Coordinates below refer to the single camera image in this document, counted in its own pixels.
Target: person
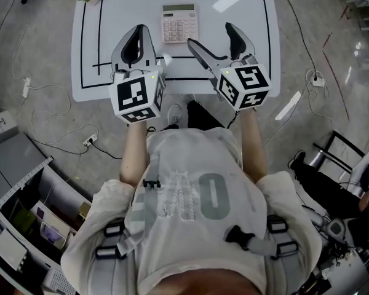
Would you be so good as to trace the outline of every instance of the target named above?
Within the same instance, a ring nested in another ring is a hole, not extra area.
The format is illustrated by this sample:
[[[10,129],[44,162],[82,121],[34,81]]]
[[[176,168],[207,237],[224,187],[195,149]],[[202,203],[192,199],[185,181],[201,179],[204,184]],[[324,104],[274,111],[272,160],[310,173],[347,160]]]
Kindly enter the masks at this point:
[[[105,182],[94,195],[61,259],[63,273],[80,294],[265,294],[264,256],[224,238],[238,225],[263,239],[267,203],[296,238],[306,277],[317,264],[321,239],[289,174],[268,175],[256,111],[240,112],[241,156],[229,130],[194,97],[184,100],[188,128],[179,128],[179,104],[170,108],[169,126],[148,139],[146,122],[129,125],[119,180]],[[146,189],[153,173],[160,188]],[[130,276],[121,285],[118,262],[107,269],[95,250],[105,239],[104,228],[124,217],[131,242],[140,237],[137,230],[142,238],[127,255]]]
[[[361,198],[336,181],[304,163],[306,153],[299,151],[288,167],[295,172],[306,193],[328,212],[331,219],[352,219],[347,225],[356,246],[369,249],[369,186]]]

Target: black strap buckle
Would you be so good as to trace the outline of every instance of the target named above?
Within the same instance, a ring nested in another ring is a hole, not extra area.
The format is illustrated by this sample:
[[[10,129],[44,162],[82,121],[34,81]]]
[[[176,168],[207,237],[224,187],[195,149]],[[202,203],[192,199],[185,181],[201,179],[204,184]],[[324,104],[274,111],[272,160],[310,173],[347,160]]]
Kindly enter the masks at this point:
[[[237,243],[244,251],[248,251],[247,244],[250,239],[255,237],[253,233],[244,233],[238,225],[235,225],[226,237],[226,242]]]
[[[266,226],[271,234],[286,233],[288,230],[288,226],[284,218],[274,214],[267,216]]]
[[[276,256],[273,256],[272,259],[276,260],[278,258],[292,256],[296,254],[298,250],[299,246],[297,242],[278,243]]]
[[[123,260],[127,255],[125,254],[122,256],[117,246],[106,246],[96,248],[95,256],[97,260],[107,260],[107,259]]]
[[[105,237],[113,237],[122,235],[124,231],[124,218],[116,219],[110,223],[108,223],[104,228],[104,236]]]
[[[142,181],[142,185],[144,188],[148,187],[148,185],[150,186],[151,189],[154,189],[154,185],[157,186],[157,188],[161,188],[161,184],[160,184],[160,181],[157,180],[157,181],[153,181],[153,180],[146,180],[144,179]]]

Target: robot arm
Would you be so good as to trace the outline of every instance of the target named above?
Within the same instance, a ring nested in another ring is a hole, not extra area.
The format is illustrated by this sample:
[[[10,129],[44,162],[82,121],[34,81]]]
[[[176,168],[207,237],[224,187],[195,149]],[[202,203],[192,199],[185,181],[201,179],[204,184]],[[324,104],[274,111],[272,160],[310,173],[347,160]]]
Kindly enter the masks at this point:
[[[268,74],[257,63],[251,40],[231,23],[226,23],[226,31],[231,42],[230,57],[217,57],[192,39],[187,41],[189,50],[215,76],[210,82],[219,99],[222,95],[236,111],[259,106],[271,89]]]
[[[112,53],[113,83],[109,95],[115,115],[128,124],[160,116],[165,90],[162,66],[147,26],[128,31]]]

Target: gray floor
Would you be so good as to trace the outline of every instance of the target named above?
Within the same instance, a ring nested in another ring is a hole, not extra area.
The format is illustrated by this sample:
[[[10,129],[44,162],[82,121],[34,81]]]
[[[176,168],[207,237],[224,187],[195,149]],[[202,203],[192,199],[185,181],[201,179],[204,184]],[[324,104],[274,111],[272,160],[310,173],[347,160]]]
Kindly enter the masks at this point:
[[[277,98],[269,98],[258,109],[262,136],[267,142],[274,132],[284,124],[292,109],[281,120],[276,120],[279,112],[288,104],[296,92],[303,93],[298,108],[287,125],[282,128],[266,146],[269,171],[275,173],[287,169],[287,162],[299,149],[308,153],[310,161],[316,150],[313,142],[324,145],[332,130],[343,131],[346,138],[359,148],[369,149],[369,35],[359,30],[357,20],[344,16],[342,0],[291,0],[302,25],[304,38],[314,58],[315,65],[323,73],[330,90],[325,99],[322,90],[316,90],[318,97],[310,100],[313,110],[328,119],[317,116],[309,108],[309,98],[304,90],[304,76],[312,68],[311,61],[301,41],[295,17],[286,0],[275,0],[280,31],[280,52],[282,85]],[[26,27],[30,25],[19,47],[14,63],[15,76],[28,76],[33,87],[49,83],[62,85],[71,98],[71,110],[62,117],[35,114],[36,134],[40,140],[53,141],[64,132],[84,124],[93,124],[100,130],[97,144],[110,153],[120,156],[127,131],[126,125],[115,118],[109,100],[77,103],[71,94],[71,33],[76,0],[29,0],[21,5],[20,0],[10,11],[0,32],[0,108],[7,108],[14,116],[22,103],[23,81],[15,80],[11,73],[15,49]],[[12,0],[0,0],[0,23]],[[324,48],[324,42],[332,33]],[[341,86],[347,105],[349,120],[332,71],[324,57],[328,57]],[[166,96],[163,110],[179,98]],[[223,124],[233,117],[233,111],[226,103],[219,103],[214,96],[198,96],[204,106]],[[42,108],[53,112],[66,110],[66,96],[59,88],[48,87],[32,91],[20,112],[15,116],[21,130],[31,136],[31,112]],[[167,125],[166,117],[150,122],[160,129]],[[239,138],[239,122],[231,127]],[[77,152],[77,147],[93,133],[85,128],[63,138],[56,146]],[[102,183],[117,178],[120,161],[92,148],[82,155],[76,170],[78,155],[40,146],[47,155],[52,155],[56,167],[66,176],[73,178],[71,183],[90,196],[99,191]],[[340,153],[349,158],[348,150]],[[306,194],[297,182],[301,196]]]

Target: white table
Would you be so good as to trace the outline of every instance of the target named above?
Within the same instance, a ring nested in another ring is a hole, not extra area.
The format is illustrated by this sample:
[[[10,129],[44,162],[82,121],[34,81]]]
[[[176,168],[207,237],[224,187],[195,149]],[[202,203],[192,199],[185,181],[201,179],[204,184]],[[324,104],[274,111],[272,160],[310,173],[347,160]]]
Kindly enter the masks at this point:
[[[187,44],[168,45],[161,38],[162,6],[195,4],[199,42],[217,56],[229,55],[226,22],[238,26],[254,43],[256,59],[272,80],[271,96],[280,92],[280,46],[274,0],[101,0],[78,1],[71,46],[71,77],[76,101],[109,98],[111,54],[122,36],[137,24],[150,31],[156,56],[164,66],[167,93],[215,94]]]

